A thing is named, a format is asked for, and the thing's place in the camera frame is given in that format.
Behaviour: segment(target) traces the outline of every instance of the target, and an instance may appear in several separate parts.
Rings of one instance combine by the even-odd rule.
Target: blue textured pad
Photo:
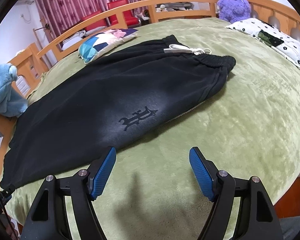
[[[93,179],[93,191],[91,192],[91,197],[96,200],[105,189],[106,183],[111,174],[112,168],[114,166],[117,153],[115,148],[112,147],[105,161],[103,162],[101,168],[99,169],[97,175]]]
[[[213,201],[214,193],[212,188],[212,179],[200,157],[197,155],[197,152],[193,148],[190,150],[189,160],[203,195],[209,198],[210,201]]]

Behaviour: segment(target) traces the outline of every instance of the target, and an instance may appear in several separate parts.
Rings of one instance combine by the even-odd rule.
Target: purple plush toy
[[[219,18],[231,23],[249,19],[251,5],[247,0],[218,0]]]

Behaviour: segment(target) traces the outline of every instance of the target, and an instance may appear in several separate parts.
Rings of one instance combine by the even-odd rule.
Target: black logo on shorts
[[[130,119],[124,117],[119,120],[119,122],[123,121],[122,125],[126,125],[124,130],[126,131],[128,127],[130,127],[133,124],[139,124],[140,121],[147,119],[148,117],[154,116],[157,110],[150,110],[147,106],[145,106],[145,110],[141,112],[141,110],[138,110],[134,112]]]

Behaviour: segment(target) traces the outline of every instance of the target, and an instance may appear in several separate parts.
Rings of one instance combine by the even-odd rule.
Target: green bedspread
[[[184,45],[231,55],[237,64],[217,95],[118,152],[104,193],[93,203],[108,240],[197,239],[212,205],[191,170],[192,146],[234,177],[259,176],[273,203],[300,173],[300,70],[265,44],[226,25],[216,18],[163,21],[140,27],[140,37],[114,50],[174,34]],[[29,101],[83,67],[77,52],[69,55],[44,76]],[[8,203],[9,214],[21,223],[41,183],[17,189]],[[71,200],[66,201],[77,240]],[[232,236],[237,209],[238,200],[226,239]]]

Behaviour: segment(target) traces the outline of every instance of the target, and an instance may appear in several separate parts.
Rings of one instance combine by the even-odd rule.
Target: wooden floor
[[[300,177],[274,205],[279,218],[300,216]]]

